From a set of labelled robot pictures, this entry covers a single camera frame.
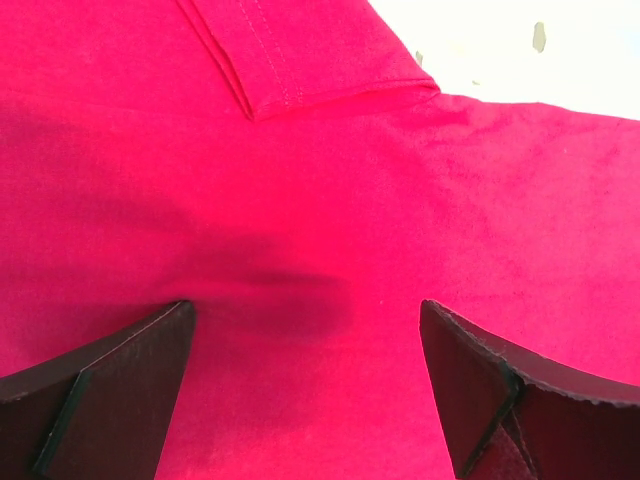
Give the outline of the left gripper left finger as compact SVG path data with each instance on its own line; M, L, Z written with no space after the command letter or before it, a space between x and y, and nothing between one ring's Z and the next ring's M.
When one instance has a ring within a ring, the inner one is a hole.
M180 301L2 377L2 478L154 478L194 332Z

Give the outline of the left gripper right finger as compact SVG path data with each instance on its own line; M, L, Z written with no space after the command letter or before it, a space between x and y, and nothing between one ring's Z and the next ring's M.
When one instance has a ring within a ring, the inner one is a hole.
M545 358L432 300L420 336L456 478L638 478L638 387Z

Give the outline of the magenta t shirt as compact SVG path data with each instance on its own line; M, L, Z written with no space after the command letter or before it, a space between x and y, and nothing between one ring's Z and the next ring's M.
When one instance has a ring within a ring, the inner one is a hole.
M1 371L193 301L162 479L449 479L434 299L639 379L639 126L441 94L365 1L1 5Z

